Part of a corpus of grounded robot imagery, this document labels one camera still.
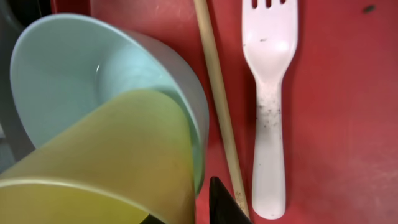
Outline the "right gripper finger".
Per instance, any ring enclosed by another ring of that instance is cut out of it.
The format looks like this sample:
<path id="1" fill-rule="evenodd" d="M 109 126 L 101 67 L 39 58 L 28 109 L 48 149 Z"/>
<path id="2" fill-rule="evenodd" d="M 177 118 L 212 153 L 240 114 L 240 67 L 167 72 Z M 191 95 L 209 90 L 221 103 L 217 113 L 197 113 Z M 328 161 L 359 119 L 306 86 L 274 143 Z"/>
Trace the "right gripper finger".
<path id="1" fill-rule="evenodd" d="M 252 224 L 218 177 L 211 177 L 210 224 Z"/>

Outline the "yellow plastic cup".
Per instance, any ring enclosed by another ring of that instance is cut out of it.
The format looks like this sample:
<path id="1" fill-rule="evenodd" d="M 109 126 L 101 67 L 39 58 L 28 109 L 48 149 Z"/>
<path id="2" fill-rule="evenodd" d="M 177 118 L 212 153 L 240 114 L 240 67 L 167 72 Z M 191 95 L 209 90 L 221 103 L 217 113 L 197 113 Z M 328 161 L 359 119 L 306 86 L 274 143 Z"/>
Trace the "yellow plastic cup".
<path id="1" fill-rule="evenodd" d="M 195 221 L 192 144 L 176 102 L 124 93 L 1 175 L 2 223 Z"/>

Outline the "white plastic fork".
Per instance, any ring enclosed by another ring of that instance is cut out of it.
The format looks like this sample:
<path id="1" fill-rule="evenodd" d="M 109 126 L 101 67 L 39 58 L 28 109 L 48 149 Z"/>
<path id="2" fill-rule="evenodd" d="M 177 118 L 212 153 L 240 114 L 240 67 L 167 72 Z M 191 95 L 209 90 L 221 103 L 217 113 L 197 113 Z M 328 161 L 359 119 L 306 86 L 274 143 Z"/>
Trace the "white plastic fork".
<path id="1" fill-rule="evenodd" d="M 298 39 L 298 0 L 242 1 L 243 53 L 256 83 L 252 207 L 268 220 L 286 208 L 281 95 Z"/>

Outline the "wooden chopstick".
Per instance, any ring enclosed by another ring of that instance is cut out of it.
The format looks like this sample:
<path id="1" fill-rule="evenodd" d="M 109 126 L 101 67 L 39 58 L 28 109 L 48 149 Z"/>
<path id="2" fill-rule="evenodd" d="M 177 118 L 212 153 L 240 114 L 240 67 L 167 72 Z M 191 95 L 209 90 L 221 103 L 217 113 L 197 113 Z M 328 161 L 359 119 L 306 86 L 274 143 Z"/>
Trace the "wooden chopstick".
<path id="1" fill-rule="evenodd" d="M 234 198 L 240 210 L 247 218 L 250 217 L 244 184 L 239 166 L 239 159 L 234 140 L 228 101 L 224 88 L 223 76 L 216 48 L 210 13 L 206 0 L 194 0 L 200 30 L 206 67 L 211 84 L 213 100 L 215 102 L 218 123 L 223 139 L 224 151 L 228 162 L 228 169 L 234 190 Z"/>

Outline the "light blue bowl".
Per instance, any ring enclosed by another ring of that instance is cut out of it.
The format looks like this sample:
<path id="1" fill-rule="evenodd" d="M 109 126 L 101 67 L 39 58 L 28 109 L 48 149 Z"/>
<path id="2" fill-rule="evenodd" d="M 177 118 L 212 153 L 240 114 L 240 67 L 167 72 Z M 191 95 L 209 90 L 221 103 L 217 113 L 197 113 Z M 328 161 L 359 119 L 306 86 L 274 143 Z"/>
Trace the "light blue bowl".
<path id="1" fill-rule="evenodd" d="M 189 121 L 195 190 L 200 192 L 208 103 L 193 69 L 168 45 L 88 16 L 46 16 L 19 36 L 10 81 L 17 113 L 35 147 L 126 91 L 151 89 L 168 95 Z"/>

